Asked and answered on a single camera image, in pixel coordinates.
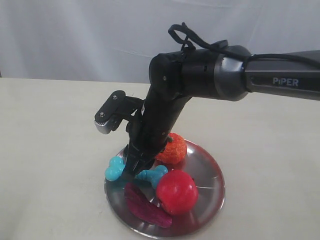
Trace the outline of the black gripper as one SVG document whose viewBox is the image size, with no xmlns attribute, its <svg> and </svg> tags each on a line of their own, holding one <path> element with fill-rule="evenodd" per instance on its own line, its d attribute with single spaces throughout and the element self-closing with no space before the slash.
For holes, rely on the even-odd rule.
<svg viewBox="0 0 320 240">
<path fill-rule="evenodd" d="M 129 144 L 123 152 L 125 166 L 121 178 L 124 181 L 131 182 L 143 170 L 154 165 L 156 155 L 165 148 L 169 133 L 190 99 L 189 96 L 178 95 L 166 100 L 152 87 L 149 88 L 129 128 Z"/>
</svg>

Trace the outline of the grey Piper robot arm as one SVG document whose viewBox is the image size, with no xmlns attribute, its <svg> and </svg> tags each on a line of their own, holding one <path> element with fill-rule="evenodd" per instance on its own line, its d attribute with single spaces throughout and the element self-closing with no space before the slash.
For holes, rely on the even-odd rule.
<svg viewBox="0 0 320 240">
<path fill-rule="evenodd" d="M 319 100 L 320 53 L 250 54 L 242 46 L 160 53 L 149 64 L 150 87 L 128 123 L 123 177 L 149 168 L 191 98 L 237 102 L 248 93 Z"/>
</svg>

